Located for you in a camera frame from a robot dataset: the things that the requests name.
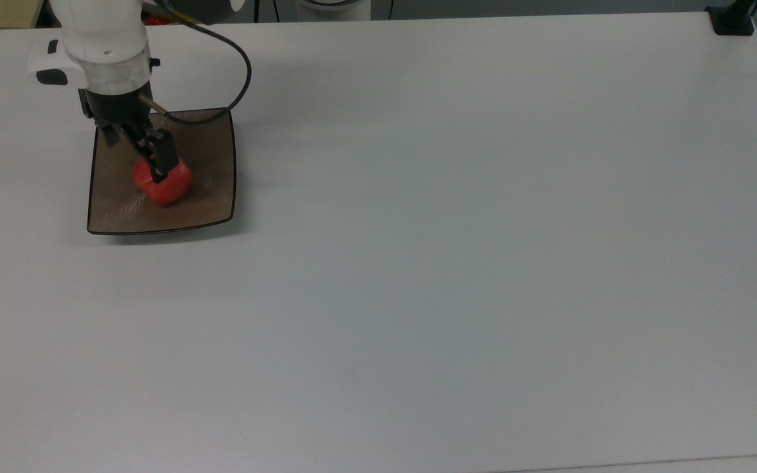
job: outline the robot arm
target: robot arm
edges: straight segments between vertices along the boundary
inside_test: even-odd
[[[172,8],[204,23],[240,9],[244,0],[174,0]],[[178,164],[171,134],[148,119],[150,57],[142,0],[51,0],[61,38],[34,45],[29,72],[40,83],[77,87],[83,113],[108,144],[126,138],[148,162],[155,183]]]

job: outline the black mount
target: black mount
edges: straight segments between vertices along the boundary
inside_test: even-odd
[[[728,7],[706,7],[714,32],[721,36],[752,36],[755,27],[749,9],[755,0],[736,0]]]
[[[123,137],[145,159],[154,183],[162,182],[180,163],[174,138],[167,129],[155,129],[149,120],[150,106],[139,94],[151,97],[150,83],[121,95],[102,95],[79,89],[84,116],[95,120],[107,146],[114,147]]]

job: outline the red tomato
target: red tomato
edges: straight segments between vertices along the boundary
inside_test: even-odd
[[[149,17],[146,17],[142,20],[142,23],[148,25],[148,26],[159,26],[161,24],[169,24],[168,20],[162,17],[158,17],[156,15],[150,15]]]
[[[133,183],[151,200],[160,206],[167,206],[183,197],[192,185],[192,171],[183,161],[168,172],[168,176],[158,185],[150,178],[150,168],[145,159],[139,159],[133,167]]]

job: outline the white table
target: white table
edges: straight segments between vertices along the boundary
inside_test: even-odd
[[[232,25],[240,216],[87,234],[0,32],[0,473],[757,455],[757,35],[705,13]],[[149,31],[172,110],[235,54]]]

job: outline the brown plate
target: brown plate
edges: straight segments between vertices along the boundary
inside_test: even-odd
[[[172,112],[200,120],[214,110]],[[218,225],[235,212],[235,132],[232,115],[206,125],[180,125],[151,114],[154,127],[174,135],[177,153],[192,171],[192,185],[171,206],[155,204],[134,185],[133,166],[141,157],[127,141],[107,146],[102,131],[95,134],[93,178],[89,186],[87,231],[96,235],[143,235]]]

